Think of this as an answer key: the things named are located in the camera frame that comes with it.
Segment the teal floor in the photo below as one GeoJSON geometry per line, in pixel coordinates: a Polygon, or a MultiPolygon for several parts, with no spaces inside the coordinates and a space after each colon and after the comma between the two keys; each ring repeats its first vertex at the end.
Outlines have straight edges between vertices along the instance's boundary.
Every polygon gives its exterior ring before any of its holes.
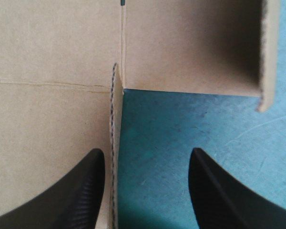
{"type": "Polygon", "coordinates": [[[125,90],[119,155],[121,229],[197,229],[188,193],[193,147],[286,208],[286,0],[275,105],[257,98],[125,90]]]}

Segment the cardboard flap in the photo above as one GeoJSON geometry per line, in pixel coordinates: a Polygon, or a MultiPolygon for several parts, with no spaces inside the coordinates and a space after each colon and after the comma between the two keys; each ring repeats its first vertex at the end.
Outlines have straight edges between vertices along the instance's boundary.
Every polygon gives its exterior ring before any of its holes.
{"type": "Polygon", "coordinates": [[[120,59],[116,0],[0,0],[0,83],[110,87],[120,59]]]}
{"type": "Polygon", "coordinates": [[[272,105],[275,96],[279,18],[280,0],[264,0],[260,68],[262,98],[258,108],[261,112],[266,111],[272,105]]]}
{"type": "Polygon", "coordinates": [[[111,157],[112,157],[112,191],[111,191],[111,220],[110,228],[118,228],[118,157],[120,147],[120,133],[123,109],[123,86],[120,78],[118,64],[112,70],[112,87],[110,100],[110,138],[111,138],[111,157]]]}
{"type": "Polygon", "coordinates": [[[126,7],[126,88],[260,95],[260,0],[131,0],[126,7]]]}
{"type": "MultiPolygon", "coordinates": [[[[0,215],[65,175],[92,148],[110,168],[116,0],[0,0],[0,215]]],[[[106,173],[97,228],[107,228],[106,173]]]]}

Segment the cardboard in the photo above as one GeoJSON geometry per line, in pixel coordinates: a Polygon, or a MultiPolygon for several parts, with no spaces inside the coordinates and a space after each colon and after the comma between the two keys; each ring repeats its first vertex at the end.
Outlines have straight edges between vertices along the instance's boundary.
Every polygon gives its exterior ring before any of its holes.
{"type": "Polygon", "coordinates": [[[118,64],[112,70],[112,87],[110,96],[110,140],[111,140],[111,222],[109,228],[118,228],[118,157],[120,148],[120,133],[123,107],[123,86],[118,64]]]}
{"type": "Polygon", "coordinates": [[[279,0],[0,0],[0,215],[101,148],[96,228],[117,228],[123,87],[261,96],[264,111],[278,16],[279,0]]]}

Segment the corrugated cardboard edge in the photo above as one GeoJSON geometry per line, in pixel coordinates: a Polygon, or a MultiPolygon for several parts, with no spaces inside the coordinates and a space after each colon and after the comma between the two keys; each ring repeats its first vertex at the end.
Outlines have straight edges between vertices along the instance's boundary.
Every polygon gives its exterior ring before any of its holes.
{"type": "Polygon", "coordinates": [[[120,132],[123,108],[123,86],[120,79],[118,64],[115,63],[112,70],[112,87],[110,97],[110,141],[111,141],[111,202],[109,228],[118,228],[118,204],[117,204],[117,171],[120,146],[120,132]]]}
{"type": "Polygon", "coordinates": [[[261,24],[261,100],[258,111],[266,111],[274,101],[276,89],[277,43],[280,0],[263,0],[261,24]]]}

